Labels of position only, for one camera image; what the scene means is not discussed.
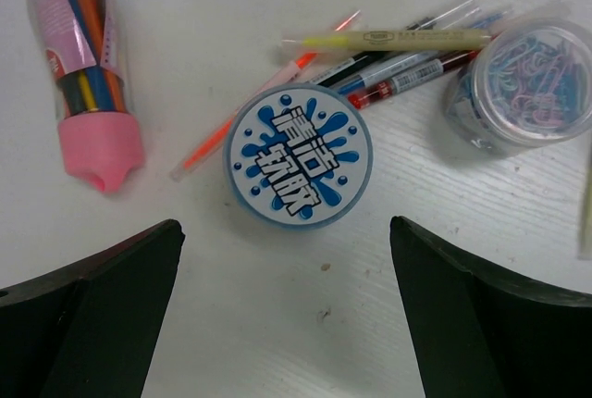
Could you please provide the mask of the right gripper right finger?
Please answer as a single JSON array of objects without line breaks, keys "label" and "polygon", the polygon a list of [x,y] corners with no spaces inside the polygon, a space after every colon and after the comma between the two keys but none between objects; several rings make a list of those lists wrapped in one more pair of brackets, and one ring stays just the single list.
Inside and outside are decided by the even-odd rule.
[{"label": "right gripper right finger", "polygon": [[494,264],[408,218],[390,221],[389,238],[426,396],[590,396],[590,294]]}]

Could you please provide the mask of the clear paperclip jar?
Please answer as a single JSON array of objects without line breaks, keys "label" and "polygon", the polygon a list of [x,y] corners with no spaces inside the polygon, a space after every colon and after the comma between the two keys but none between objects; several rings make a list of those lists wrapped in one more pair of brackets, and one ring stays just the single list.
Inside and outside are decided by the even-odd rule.
[{"label": "clear paperclip jar", "polygon": [[549,1],[489,26],[492,42],[462,67],[443,114],[493,155],[569,141],[591,129],[591,32]]}]

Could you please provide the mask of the blue round jar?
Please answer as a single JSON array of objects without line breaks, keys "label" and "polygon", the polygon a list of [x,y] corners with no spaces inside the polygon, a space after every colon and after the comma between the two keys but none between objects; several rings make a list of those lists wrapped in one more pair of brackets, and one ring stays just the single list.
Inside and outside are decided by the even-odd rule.
[{"label": "blue round jar", "polygon": [[232,120],[224,143],[228,186],[251,214],[285,229],[325,227],[360,200],[374,164],[358,110],[310,83],[266,90]]}]

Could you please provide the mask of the pink capped marker tube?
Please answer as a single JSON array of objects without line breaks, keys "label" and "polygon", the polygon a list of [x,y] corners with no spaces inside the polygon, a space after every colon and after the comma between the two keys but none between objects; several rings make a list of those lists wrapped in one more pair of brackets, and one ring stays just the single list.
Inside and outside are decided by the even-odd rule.
[{"label": "pink capped marker tube", "polygon": [[116,193],[145,161],[116,0],[27,0],[49,69],[67,174]]}]

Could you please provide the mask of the beige yellow highlighter pen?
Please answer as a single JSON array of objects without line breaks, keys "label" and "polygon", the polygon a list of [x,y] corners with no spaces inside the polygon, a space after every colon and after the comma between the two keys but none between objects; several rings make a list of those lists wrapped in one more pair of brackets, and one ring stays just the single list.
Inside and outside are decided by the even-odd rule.
[{"label": "beige yellow highlighter pen", "polygon": [[453,51],[479,50],[492,35],[485,30],[345,31],[283,39],[286,49],[304,52],[331,51]]}]

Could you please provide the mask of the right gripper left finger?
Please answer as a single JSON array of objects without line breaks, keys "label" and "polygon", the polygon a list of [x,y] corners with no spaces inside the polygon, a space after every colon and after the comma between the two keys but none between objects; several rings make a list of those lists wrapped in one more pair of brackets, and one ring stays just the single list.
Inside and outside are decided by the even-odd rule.
[{"label": "right gripper left finger", "polygon": [[141,396],[184,240],[168,219],[3,288],[2,396]]}]

